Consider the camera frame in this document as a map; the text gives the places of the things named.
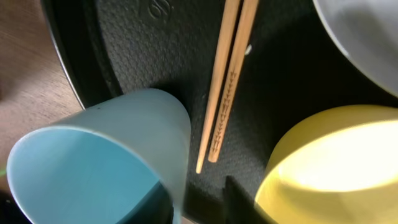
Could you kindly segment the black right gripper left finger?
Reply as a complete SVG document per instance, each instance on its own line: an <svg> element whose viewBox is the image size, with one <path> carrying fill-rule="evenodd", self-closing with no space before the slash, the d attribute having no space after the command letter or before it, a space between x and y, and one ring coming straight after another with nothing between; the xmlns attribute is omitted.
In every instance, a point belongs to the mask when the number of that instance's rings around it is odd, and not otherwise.
<svg viewBox="0 0 398 224"><path fill-rule="evenodd" d="M118 224L172 224L173 216L169 193L158 182Z"/></svg>

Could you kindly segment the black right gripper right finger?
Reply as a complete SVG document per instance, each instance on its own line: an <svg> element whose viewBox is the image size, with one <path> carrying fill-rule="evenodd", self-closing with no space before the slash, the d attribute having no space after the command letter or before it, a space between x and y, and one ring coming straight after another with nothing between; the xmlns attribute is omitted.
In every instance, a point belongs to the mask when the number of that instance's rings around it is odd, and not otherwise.
<svg viewBox="0 0 398 224"><path fill-rule="evenodd" d="M254 208L254 202L233 176L227 176L223 188L226 224L269 224Z"/></svg>

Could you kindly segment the blue plastic cup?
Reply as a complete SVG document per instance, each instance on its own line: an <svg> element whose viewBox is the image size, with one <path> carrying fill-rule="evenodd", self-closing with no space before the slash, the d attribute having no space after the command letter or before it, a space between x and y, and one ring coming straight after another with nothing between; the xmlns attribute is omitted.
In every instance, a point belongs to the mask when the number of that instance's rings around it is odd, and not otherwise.
<svg viewBox="0 0 398 224"><path fill-rule="evenodd" d="M32 223L118 223L160 182L180 223L190 134L178 99L135 91L26 134L7 181Z"/></svg>

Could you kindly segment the yellow bowl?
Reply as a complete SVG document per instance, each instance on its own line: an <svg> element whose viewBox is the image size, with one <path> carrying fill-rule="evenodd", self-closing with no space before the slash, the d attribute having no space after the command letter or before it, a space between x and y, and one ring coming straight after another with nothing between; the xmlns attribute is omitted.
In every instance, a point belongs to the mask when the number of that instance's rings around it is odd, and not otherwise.
<svg viewBox="0 0 398 224"><path fill-rule="evenodd" d="M312 115L276 144L254 208L272 223L396 223L397 110Z"/></svg>

